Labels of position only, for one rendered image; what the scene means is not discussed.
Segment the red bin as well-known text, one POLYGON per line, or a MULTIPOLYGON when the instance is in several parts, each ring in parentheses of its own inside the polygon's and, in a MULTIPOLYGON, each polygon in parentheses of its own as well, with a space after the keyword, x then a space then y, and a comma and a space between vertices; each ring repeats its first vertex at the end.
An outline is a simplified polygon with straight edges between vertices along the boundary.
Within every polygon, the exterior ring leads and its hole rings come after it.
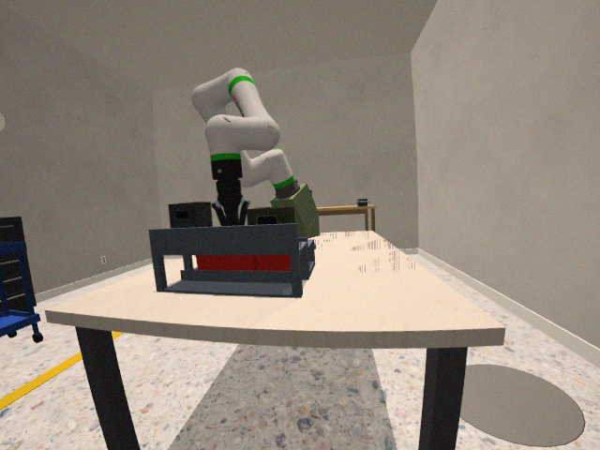
POLYGON ((218 255, 196 255, 198 270, 221 271, 218 255))
POLYGON ((219 255, 221 271, 258 271, 257 255, 219 255))
POLYGON ((291 271, 290 255, 257 255, 259 271, 291 271))

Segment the dark grey metal shelf rack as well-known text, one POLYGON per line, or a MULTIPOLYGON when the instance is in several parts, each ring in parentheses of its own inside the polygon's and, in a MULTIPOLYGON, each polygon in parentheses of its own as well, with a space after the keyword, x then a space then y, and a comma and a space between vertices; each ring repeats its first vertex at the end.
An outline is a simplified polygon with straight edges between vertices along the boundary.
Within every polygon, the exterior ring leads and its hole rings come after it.
POLYGON ((298 223, 150 229, 149 238, 157 292, 301 298, 315 266, 316 244, 298 238, 298 223), (183 255, 170 287, 162 255, 183 255), (291 271, 198 270, 192 255, 290 255, 291 271))

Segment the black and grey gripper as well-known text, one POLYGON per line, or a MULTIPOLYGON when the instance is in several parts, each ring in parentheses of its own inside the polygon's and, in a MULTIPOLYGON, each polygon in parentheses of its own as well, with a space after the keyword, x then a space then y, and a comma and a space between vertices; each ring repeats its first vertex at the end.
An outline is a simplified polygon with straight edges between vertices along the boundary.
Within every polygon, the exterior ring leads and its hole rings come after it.
POLYGON ((241 193, 240 180, 217 181, 217 201, 212 203, 212 207, 217 213, 221 226, 241 226, 245 225, 247 210, 250 201, 243 198, 241 193), (219 193, 228 192, 228 193, 219 193), (241 201, 241 202, 240 202, 241 201), (238 219, 238 206, 241 203, 240 217, 238 219), (224 213, 222 208, 224 209, 224 213))

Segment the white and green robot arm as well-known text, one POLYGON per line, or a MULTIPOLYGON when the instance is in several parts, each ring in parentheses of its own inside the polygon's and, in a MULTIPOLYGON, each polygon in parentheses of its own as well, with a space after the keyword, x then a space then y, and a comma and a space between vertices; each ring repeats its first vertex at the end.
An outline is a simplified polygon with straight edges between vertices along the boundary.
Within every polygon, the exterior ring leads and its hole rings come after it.
POLYGON ((246 70, 234 68, 197 86, 191 101, 206 123, 205 138, 214 180, 240 180, 244 188, 270 180, 278 199, 299 191, 284 152, 271 150, 279 142, 280 130, 264 108, 246 70), (226 114, 225 107, 232 101, 242 117, 226 114), (271 151, 251 159, 245 150, 271 151))

